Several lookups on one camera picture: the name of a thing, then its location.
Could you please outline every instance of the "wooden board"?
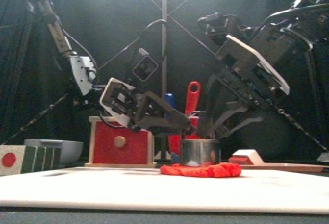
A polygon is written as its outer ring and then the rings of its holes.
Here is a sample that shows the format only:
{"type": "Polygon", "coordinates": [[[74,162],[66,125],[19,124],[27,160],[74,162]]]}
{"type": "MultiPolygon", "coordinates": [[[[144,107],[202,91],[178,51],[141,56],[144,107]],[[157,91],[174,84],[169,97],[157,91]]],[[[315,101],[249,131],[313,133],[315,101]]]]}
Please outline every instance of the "wooden board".
{"type": "Polygon", "coordinates": [[[3,207],[329,214],[329,178],[276,170],[190,178],[154,168],[78,167],[3,176],[0,186],[3,207]]]}
{"type": "Polygon", "coordinates": [[[309,164],[293,164],[293,163],[264,163],[260,165],[243,165],[243,169],[259,169],[259,170],[280,170],[288,172],[305,172],[320,173],[327,166],[309,165],[309,164]]]}

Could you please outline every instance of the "black curtain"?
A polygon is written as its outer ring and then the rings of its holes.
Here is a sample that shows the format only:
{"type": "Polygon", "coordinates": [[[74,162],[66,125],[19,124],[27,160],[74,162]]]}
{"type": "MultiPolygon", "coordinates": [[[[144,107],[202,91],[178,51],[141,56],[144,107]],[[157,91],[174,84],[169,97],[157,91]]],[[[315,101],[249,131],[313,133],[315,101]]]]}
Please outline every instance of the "black curtain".
{"type": "MultiPolygon", "coordinates": [[[[275,12],[287,10],[295,0],[168,0],[168,91],[174,93],[178,109],[184,111],[186,87],[190,81],[200,81],[205,87],[209,77],[220,68],[214,52],[218,46],[206,38],[198,28],[201,17],[221,12],[237,15],[249,26],[257,26],[275,12]]],[[[63,71],[67,63],[59,59],[53,38],[38,11],[31,12],[30,0],[0,0],[0,78],[2,78],[2,140],[6,141],[27,124],[35,115],[50,108],[69,91],[71,76],[63,71]]],[[[65,29],[93,54],[99,65],[99,83],[111,77],[125,79],[132,75],[134,45],[125,47],[141,36],[148,25],[162,18],[162,0],[53,0],[55,12],[65,29]]],[[[160,60],[162,54],[162,26],[154,25],[141,47],[160,60]]],[[[71,41],[79,54],[85,51],[71,41]]],[[[313,53],[316,79],[321,85],[321,112],[327,112],[328,45],[319,45],[313,53]]],[[[292,87],[292,95],[284,107],[317,137],[320,120],[311,84],[308,58],[289,59],[281,70],[292,87]]],[[[161,68],[148,82],[137,83],[161,95],[161,68]]],[[[205,100],[200,102],[201,110],[205,100]]],[[[267,160],[313,160],[320,153],[317,146],[287,123],[276,112],[263,112],[263,123],[248,125],[222,141],[224,158],[237,149],[255,148],[267,160]]],[[[79,111],[69,97],[50,109],[49,114],[11,139],[22,144],[27,138],[79,140],[85,143],[87,157],[90,140],[89,117],[97,111],[79,111]]]]}

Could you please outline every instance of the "metal pot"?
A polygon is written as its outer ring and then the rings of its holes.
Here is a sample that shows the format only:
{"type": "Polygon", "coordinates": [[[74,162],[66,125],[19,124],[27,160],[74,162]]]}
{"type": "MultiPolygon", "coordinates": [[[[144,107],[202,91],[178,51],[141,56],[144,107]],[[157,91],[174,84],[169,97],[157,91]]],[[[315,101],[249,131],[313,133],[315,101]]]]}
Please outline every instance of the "metal pot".
{"type": "Polygon", "coordinates": [[[181,141],[181,165],[204,166],[221,163],[221,145],[216,139],[181,141]]]}

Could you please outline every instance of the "wooden box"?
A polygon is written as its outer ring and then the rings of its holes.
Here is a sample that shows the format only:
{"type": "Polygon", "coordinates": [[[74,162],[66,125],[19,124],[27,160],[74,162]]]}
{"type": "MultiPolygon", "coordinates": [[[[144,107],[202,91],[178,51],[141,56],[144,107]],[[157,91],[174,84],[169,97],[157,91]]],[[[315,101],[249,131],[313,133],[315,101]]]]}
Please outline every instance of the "wooden box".
{"type": "MultiPolygon", "coordinates": [[[[89,163],[85,166],[154,167],[154,137],[152,132],[133,132],[110,127],[99,117],[91,116],[89,163]]],[[[113,117],[106,121],[120,124],[113,117]]]]}

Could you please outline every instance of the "red cloth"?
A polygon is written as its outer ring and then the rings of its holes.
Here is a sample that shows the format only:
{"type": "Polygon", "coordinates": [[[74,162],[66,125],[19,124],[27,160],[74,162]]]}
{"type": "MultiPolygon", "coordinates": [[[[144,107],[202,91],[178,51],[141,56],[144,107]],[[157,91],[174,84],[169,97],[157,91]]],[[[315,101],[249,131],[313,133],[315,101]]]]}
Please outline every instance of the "red cloth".
{"type": "Polygon", "coordinates": [[[239,177],[243,174],[243,168],[239,164],[224,162],[210,166],[181,166],[173,164],[172,166],[162,166],[160,172],[168,175],[202,177],[202,178],[225,178],[239,177]]]}

